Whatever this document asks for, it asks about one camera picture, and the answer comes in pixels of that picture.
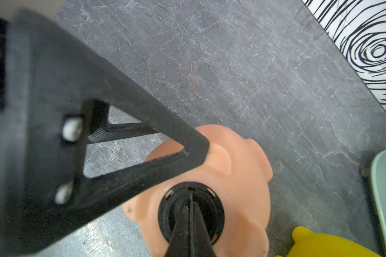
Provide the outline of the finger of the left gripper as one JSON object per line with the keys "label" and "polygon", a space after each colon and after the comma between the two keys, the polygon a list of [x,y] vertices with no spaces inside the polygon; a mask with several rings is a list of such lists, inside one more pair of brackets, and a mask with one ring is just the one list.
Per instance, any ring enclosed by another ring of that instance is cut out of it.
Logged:
{"label": "finger of the left gripper", "polygon": [[[104,121],[144,123],[174,154],[84,175]],[[51,20],[19,12],[6,34],[0,112],[0,257],[38,252],[148,188],[203,164],[208,139]]]}
{"label": "finger of the left gripper", "polygon": [[144,123],[112,124],[104,121],[91,129],[87,137],[88,144],[110,142],[158,133]]}

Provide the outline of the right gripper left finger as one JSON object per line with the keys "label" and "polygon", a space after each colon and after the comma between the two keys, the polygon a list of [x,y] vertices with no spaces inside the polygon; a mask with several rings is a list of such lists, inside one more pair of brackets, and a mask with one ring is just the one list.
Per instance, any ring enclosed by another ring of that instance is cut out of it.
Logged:
{"label": "right gripper left finger", "polygon": [[165,257],[190,256],[190,206],[184,206],[178,214]]}

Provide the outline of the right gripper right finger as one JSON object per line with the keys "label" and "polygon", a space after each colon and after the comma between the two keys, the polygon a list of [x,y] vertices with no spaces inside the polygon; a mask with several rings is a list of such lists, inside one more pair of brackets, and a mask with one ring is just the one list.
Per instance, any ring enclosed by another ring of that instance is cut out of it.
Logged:
{"label": "right gripper right finger", "polygon": [[190,203],[190,256],[215,257],[199,204]]}

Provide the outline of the black plug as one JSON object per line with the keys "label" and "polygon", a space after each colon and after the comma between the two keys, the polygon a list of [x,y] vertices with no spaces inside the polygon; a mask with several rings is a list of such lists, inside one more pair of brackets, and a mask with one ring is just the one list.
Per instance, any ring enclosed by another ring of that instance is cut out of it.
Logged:
{"label": "black plug", "polygon": [[163,237],[170,242],[179,212],[189,201],[198,203],[212,244],[220,238],[225,212],[220,198],[214,190],[199,182],[183,182],[171,187],[161,199],[158,209],[158,224]]}

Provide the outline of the pink piggy bank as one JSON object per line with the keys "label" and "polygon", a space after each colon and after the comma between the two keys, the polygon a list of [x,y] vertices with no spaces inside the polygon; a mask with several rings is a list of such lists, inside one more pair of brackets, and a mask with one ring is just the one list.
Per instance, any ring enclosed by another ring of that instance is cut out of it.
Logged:
{"label": "pink piggy bank", "polygon": [[268,183],[273,177],[269,160],[252,139],[244,139],[221,125],[198,131],[210,141],[204,163],[133,197],[122,206],[139,224],[154,257],[165,255],[169,244],[159,228],[159,204],[175,185],[198,182],[219,197],[225,212],[222,234],[213,249],[219,257],[265,257],[269,251],[267,226],[271,204]]}

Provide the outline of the yellow piggy bank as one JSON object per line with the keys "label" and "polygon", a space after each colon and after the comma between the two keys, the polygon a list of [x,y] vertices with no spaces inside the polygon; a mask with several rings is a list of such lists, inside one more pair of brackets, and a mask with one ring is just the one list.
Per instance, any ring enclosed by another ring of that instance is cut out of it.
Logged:
{"label": "yellow piggy bank", "polygon": [[294,245],[287,257],[377,257],[375,252],[347,239],[315,233],[298,226],[292,231]]}

